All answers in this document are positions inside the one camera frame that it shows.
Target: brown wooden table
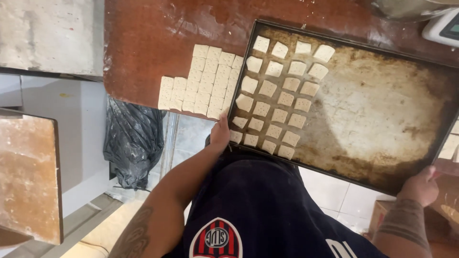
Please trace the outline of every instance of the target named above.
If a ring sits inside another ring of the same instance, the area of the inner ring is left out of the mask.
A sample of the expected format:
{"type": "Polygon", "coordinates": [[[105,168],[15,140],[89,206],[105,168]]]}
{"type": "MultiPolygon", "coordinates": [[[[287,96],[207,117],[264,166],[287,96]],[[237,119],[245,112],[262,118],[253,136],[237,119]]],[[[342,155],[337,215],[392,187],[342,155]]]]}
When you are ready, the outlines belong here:
{"type": "Polygon", "coordinates": [[[161,76],[186,78],[194,44],[242,56],[256,18],[459,67],[459,50],[421,37],[426,22],[386,21],[359,0],[106,0],[105,88],[157,107],[161,76]]]}

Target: tattoo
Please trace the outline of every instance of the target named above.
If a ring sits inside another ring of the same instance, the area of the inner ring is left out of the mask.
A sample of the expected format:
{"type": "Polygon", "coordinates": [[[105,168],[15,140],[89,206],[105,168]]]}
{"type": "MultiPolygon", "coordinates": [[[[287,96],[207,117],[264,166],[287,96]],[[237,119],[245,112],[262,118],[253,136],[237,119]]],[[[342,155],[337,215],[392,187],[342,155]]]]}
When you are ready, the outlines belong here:
{"type": "Polygon", "coordinates": [[[425,235],[424,208],[414,200],[397,200],[379,226],[378,232],[402,237],[429,250],[425,235]]]}
{"type": "Polygon", "coordinates": [[[118,238],[109,258],[140,258],[150,238],[146,234],[151,207],[141,207],[118,238]]]}

